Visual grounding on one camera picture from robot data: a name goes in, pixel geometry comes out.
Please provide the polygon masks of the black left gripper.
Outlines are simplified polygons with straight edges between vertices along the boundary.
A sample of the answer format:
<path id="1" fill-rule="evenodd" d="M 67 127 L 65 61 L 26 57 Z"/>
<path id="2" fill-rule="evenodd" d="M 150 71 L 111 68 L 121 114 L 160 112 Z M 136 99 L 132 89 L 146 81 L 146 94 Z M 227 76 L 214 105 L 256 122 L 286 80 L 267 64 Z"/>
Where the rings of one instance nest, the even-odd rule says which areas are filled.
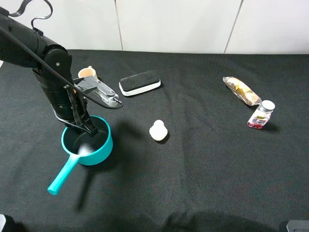
<path id="1" fill-rule="evenodd" d="M 49 71 L 33 69 L 33 72 L 58 121 L 67 127 L 75 128 L 79 133 L 84 131 L 91 137 L 97 134 L 98 129 L 91 121 L 86 110 L 87 102 L 82 95 L 58 80 Z"/>

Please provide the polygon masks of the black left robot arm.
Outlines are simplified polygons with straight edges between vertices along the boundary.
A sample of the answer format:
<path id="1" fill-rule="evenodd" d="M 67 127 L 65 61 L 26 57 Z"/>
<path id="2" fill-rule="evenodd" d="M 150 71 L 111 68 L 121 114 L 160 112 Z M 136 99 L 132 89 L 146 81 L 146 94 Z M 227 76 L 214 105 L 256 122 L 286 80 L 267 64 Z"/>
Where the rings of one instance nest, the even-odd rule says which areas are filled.
<path id="1" fill-rule="evenodd" d="M 14 43 L 8 34 L 41 58 L 63 80 Z M 30 29 L 10 18 L 4 8 L 0 10 L 0 59 L 20 67 L 32 68 L 59 121 L 75 128 L 77 133 L 87 132 L 94 136 L 98 132 L 86 110 L 86 99 L 72 88 L 72 56 L 64 47 L 45 37 L 43 32 Z"/>

